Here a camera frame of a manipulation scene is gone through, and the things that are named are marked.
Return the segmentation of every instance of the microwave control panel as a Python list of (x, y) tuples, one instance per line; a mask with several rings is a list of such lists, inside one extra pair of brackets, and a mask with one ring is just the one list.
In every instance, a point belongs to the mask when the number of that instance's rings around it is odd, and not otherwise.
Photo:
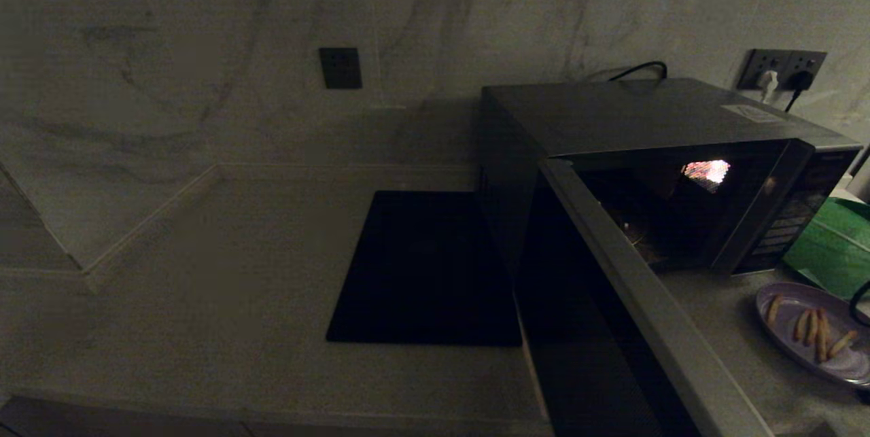
[(846, 173), (855, 154), (829, 152), (813, 155), (783, 198), (778, 214), (762, 230), (735, 273), (776, 267)]

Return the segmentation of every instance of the plug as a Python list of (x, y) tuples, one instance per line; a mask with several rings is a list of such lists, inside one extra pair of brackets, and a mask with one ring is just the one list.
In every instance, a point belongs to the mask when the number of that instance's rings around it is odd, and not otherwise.
[(780, 85), (780, 81), (777, 79), (778, 75), (776, 71), (766, 71), (759, 76), (757, 84), (758, 87), (761, 87), (762, 103), (766, 103), (773, 95), (773, 91)]
[(792, 100), (788, 102), (786, 112), (792, 111), (792, 105), (795, 104), (795, 101), (798, 100), (798, 97), (801, 96), (804, 90), (809, 89), (810, 85), (813, 85), (814, 80), (815, 75), (809, 71), (799, 71), (792, 75), (792, 78), (788, 79), (788, 83), (795, 87), (795, 95), (792, 95)]
[(792, 78), (788, 79), (788, 83), (795, 87), (795, 92), (803, 92), (809, 89), (810, 85), (813, 85), (814, 80), (815, 75), (812, 72), (799, 71), (792, 75)]

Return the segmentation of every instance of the marble countertop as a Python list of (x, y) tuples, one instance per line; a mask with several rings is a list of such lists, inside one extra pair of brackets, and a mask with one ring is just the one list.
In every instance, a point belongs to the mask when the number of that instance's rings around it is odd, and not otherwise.
[(0, 387), (174, 415), (551, 433), (520, 348), (324, 338), (375, 190), (469, 177), (291, 175), (218, 183), (100, 294), (0, 292)]
[(870, 406), (854, 390), (802, 368), (759, 325), (755, 292), (771, 282), (801, 282), (798, 276), (785, 269), (738, 277), (688, 270), (661, 280), (774, 434), (808, 434), (823, 421), (870, 428)]

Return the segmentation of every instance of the open microwave door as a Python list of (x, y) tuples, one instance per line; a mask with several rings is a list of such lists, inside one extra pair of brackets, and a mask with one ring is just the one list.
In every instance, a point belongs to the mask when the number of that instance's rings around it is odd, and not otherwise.
[[(544, 159), (538, 168), (517, 292), (556, 434), (610, 434), (590, 427), (599, 425), (593, 418), (646, 419), (634, 422), (641, 434), (682, 433), (668, 421), (687, 413), (691, 434), (773, 435), (572, 163)], [(657, 372), (666, 391), (650, 384)], [(668, 391), (676, 404), (664, 407)], [(624, 404), (613, 408), (608, 398)], [(632, 399), (649, 407), (646, 417)], [(592, 415), (593, 405), (602, 411)]]

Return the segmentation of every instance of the green object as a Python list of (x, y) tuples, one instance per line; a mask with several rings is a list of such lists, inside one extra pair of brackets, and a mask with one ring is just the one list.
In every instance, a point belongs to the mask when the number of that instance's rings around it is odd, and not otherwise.
[(870, 207), (828, 198), (784, 260), (815, 285), (849, 300), (870, 280)]

